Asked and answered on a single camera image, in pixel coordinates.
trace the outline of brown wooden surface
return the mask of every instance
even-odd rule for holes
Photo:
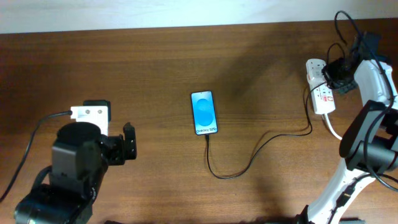
[[[398,61],[398,20],[358,25],[382,34],[380,52]],[[341,30],[353,39],[348,23],[342,22]],[[83,100],[107,99],[110,135],[130,121],[138,158],[109,168],[90,223],[292,217],[320,195],[340,159],[339,141],[321,117],[310,109],[313,134],[276,139],[247,174],[218,180],[205,164],[205,138],[194,133],[190,93],[213,91],[219,132],[210,139],[211,162],[219,174],[238,172],[257,142],[306,127],[305,62],[325,58],[337,40],[332,22],[0,35],[1,192],[39,118]],[[333,58],[338,55],[332,50]],[[359,91],[335,98],[331,122],[343,134],[361,108]],[[13,222],[15,206],[50,164],[55,133],[69,122],[57,118],[41,127],[14,188],[0,204],[1,223]],[[375,183],[345,217],[395,223],[397,207],[397,195]]]

